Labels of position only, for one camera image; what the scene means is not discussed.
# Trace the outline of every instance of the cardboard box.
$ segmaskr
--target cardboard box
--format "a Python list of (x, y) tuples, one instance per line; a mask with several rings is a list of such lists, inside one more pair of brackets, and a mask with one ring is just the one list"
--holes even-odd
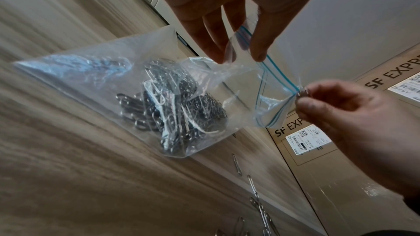
[[(420, 118), (420, 102), (388, 90), (420, 71), (420, 45), (360, 76), (356, 82), (382, 90)], [(287, 136), (308, 127), (292, 112), (282, 128), (269, 128), (274, 142), (330, 236), (400, 229), (420, 232), (420, 217), (402, 197), (378, 185), (328, 143), (296, 155)]]

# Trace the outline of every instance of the ziplock bag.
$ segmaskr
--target ziplock bag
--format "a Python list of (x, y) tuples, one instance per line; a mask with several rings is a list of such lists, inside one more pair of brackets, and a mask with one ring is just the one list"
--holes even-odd
[(270, 56), (252, 60), (254, 26), (235, 33), (222, 65), (205, 57), (178, 60), (170, 26), (15, 65), (160, 153), (186, 157), (242, 127), (283, 123), (299, 86), (287, 64)]

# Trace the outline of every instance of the plastic bag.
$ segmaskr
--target plastic bag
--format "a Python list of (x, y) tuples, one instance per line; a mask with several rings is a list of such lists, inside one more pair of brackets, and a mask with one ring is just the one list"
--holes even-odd
[(290, 66), (252, 60), (248, 22), (227, 63), (178, 60), (175, 31), (157, 31), (15, 65), (122, 126), (166, 156), (186, 157), (245, 126), (283, 123), (299, 91)]

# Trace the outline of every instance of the clear plastic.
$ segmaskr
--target clear plastic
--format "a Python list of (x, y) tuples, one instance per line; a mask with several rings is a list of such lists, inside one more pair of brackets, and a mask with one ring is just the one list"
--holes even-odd
[(170, 26), (15, 65), (122, 126), (148, 146), (186, 157), (245, 126), (281, 125), (298, 80), (290, 65), (252, 60), (248, 21), (230, 39), (226, 63), (178, 60)]

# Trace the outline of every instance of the wood grain surface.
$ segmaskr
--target wood grain surface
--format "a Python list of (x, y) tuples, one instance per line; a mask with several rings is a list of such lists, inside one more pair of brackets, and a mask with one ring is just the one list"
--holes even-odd
[(250, 174), (282, 236), (326, 235), (265, 129), (165, 158), (10, 64), (162, 26), (141, 0), (0, 0), (0, 234), (261, 235)]

